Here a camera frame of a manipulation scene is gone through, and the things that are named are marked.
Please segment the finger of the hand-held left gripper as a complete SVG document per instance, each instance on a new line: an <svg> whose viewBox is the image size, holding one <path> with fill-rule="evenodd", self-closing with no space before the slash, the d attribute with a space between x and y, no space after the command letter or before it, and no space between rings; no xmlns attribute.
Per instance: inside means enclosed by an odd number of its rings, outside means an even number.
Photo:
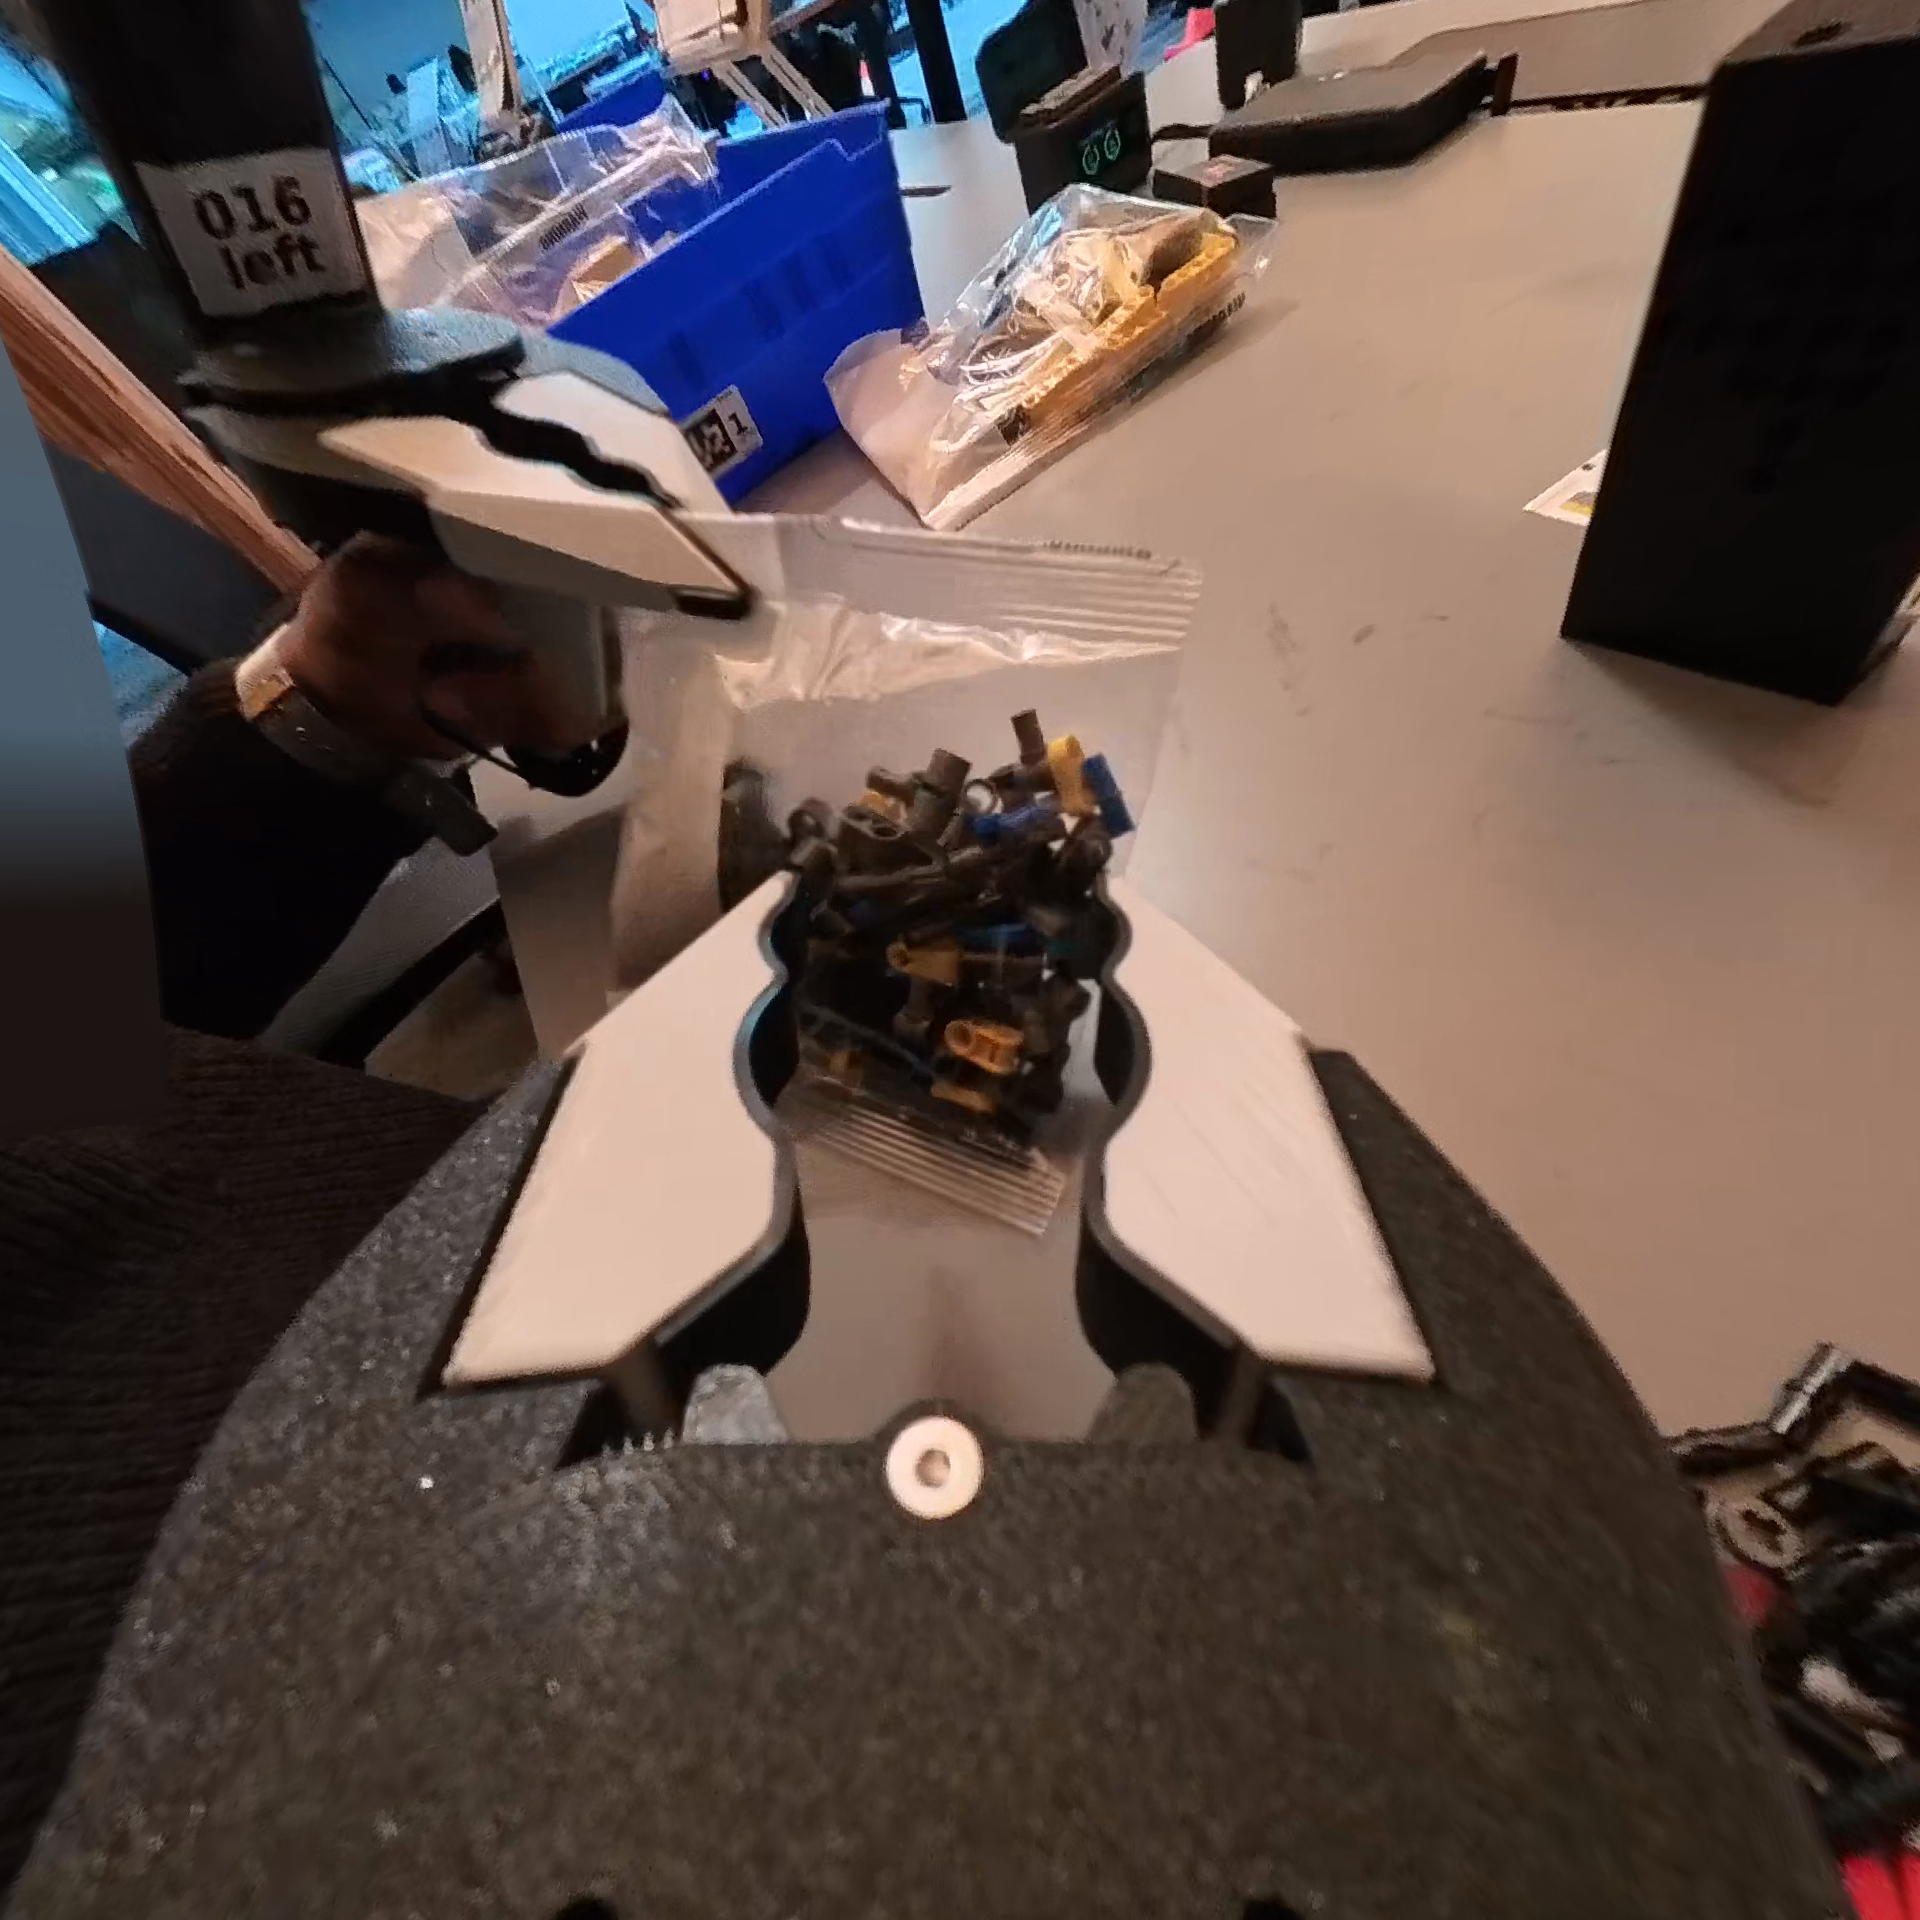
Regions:
<svg viewBox="0 0 1920 1920"><path fill-rule="evenodd" d="M651 494L673 514L733 514L683 427L615 368L547 368L502 380L488 404L484 440L601 490Z"/></svg>
<svg viewBox="0 0 1920 1920"><path fill-rule="evenodd" d="M498 451L479 427L329 427L316 442L351 477L415 500L448 560L484 583L712 620L757 608L707 523L651 490Z"/></svg>

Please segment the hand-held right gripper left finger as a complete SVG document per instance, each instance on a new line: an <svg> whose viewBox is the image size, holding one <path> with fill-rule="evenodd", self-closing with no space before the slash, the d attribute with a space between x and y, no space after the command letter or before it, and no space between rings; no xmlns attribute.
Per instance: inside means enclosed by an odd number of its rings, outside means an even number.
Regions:
<svg viewBox="0 0 1920 1920"><path fill-rule="evenodd" d="M577 1382L677 1429L703 1367L794 1346L808 1248L772 1104L794 1069L781 932L803 923L776 873L577 1037L448 1327L448 1396Z"/></svg>

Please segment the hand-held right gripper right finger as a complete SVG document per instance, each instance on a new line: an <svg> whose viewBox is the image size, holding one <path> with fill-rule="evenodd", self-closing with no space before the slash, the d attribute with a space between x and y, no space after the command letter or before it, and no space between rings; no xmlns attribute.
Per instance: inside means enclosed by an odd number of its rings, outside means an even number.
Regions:
<svg viewBox="0 0 1920 1920"><path fill-rule="evenodd" d="M1131 880L1093 887L1077 1321L1111 1375L1180 1382L1193 1423L1284 1423L1284 1382L1431 1388L1307 1034Z"/></svg>

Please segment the blue plastic storage bin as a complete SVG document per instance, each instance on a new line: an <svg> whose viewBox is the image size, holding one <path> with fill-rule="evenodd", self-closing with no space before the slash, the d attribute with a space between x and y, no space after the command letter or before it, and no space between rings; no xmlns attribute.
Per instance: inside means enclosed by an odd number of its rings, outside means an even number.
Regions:
<svg viewBox="0 0 1920 1920"><path fill-rule="evenodd" d="M659 397L729 504L840 428L823 373L853 342L923 318L884 116L719 137L712 176L629 205L666 250L553 320Z"/></svg>

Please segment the small bag of dark pins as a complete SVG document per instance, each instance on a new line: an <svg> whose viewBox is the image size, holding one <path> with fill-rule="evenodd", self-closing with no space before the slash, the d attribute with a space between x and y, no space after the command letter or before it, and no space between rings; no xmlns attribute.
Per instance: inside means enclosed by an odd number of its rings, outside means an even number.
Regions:
<svg viewBox="0 0 1920 1920"><path fill-rule="evenodd" d="M801 879L803 1129L1043 1235L1048 1151L1198 574L1121 546L742 526L745 620L625 612L611 987Z"/></svg>

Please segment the pile of black red pins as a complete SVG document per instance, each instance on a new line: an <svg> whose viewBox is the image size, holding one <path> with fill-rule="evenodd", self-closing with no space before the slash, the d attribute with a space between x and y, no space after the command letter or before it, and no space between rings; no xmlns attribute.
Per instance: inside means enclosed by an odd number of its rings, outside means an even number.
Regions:
<svg viewBox="0 0 1920 1920"><path fill-rule="evenodd" d="M1920 1909L1920 1384L1818 1341L1667 1437L1849 1916Z"/></svg>

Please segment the person's left forearm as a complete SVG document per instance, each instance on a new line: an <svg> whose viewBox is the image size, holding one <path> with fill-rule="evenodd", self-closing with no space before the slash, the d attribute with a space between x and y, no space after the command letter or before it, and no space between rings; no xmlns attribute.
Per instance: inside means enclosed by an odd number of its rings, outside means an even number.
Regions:
<svg viewBox="0 0 1920 1920"><path fill-rule="evenodd" d="M443 828L479 849L484 828L439 772L329 772L296 726L242 712L238 669L190 675L132 742L162 1021L224 1041L278 1021L399 861Z"/></svg>

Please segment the person's left hand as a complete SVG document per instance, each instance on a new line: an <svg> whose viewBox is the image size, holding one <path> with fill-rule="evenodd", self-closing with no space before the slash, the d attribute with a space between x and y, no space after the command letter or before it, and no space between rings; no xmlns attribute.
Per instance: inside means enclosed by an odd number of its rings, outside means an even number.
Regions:
<svg viewBox="0 0 1920 1920"><path fill-rule="evenodd" d="M399 540L336 546L278 629L278 661L312 706L387 756L541 739L541 684L494 590Z"/></svg>

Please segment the large clear plastic bag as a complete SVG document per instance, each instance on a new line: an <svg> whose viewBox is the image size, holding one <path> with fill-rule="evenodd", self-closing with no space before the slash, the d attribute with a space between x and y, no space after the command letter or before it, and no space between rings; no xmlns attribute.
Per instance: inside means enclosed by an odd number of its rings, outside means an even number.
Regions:
<svg viewBox="0 0 1920 1920"><path fill-rule="evenodd" d="M360 201L387 308L547 330L715 213L715 151L673 106Z"/></svg>

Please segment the wrist watch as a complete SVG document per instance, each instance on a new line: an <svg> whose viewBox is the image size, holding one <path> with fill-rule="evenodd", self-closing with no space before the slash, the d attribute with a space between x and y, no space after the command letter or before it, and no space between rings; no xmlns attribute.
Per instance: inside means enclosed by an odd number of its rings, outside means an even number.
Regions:
<svg viewBox="0 0 1920 1920"><path fill-rule="evenodd" d="M228 684L238 715L298 767L360 790L393 778L399 760L324 715L324 706L298 691L275 647L242 655Z"/></svg>

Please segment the clear bag of yellow beams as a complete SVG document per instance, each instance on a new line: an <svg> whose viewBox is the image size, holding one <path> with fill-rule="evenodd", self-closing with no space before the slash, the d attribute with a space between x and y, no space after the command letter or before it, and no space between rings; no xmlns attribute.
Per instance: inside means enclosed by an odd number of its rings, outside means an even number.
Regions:
<svg viewBox="0 0 1920 1920"><path fill-rule="evenodd" d="M1277 219L1062 185L936 320L823 373L841 436L923 529L964 529L1242 312Z"/></svg>

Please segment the black charger case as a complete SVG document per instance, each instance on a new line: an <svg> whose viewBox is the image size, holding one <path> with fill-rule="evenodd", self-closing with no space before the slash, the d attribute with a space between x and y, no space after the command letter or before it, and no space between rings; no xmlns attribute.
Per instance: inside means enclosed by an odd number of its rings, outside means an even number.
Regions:
<svg viewBox="0 0 1920 1920"><path fill-rule="evenodd" d="M1135 77L1144 35L1145 4L1022 0L980 38L980 110L1016 158L1028 207L1070 181L1125 192L1145 176L1145 110Z"/></svg>

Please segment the small black box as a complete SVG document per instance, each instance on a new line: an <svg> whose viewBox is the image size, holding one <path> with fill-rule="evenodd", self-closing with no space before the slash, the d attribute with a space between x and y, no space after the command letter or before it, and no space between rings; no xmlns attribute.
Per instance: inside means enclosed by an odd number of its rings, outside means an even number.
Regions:
<svg viewBox="0 0 1920 1920"><path fill-rule="evenodd" d="M1145 194L1158 205L1204 207L1225 223L1277 223L1277 171L1252 158L1157 160Z"/></svg>

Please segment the flat black power bank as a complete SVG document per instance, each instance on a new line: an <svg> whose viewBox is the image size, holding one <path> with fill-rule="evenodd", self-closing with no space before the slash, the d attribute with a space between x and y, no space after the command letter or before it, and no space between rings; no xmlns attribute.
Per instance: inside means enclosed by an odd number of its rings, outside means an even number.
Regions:
<svg viewBox="0 0 1920 1920"><path fill-rule="evenodd" d="M1231 110L1208 158L1255 160L1277 176L1397 171L1476 112L1512 110L1520 56L1425 52L1412 59L1296 73Z"/></svg>

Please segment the black perforated block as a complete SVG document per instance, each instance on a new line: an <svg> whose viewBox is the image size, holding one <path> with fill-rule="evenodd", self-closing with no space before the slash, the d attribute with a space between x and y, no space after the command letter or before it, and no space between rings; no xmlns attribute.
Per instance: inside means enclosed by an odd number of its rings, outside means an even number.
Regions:
<svg viewBox="0 0 1920 1920"><path fill-rule="evenodd" d="M1561 634L1842 705L1920 569L1920 8L1710 73Z"/></svg>

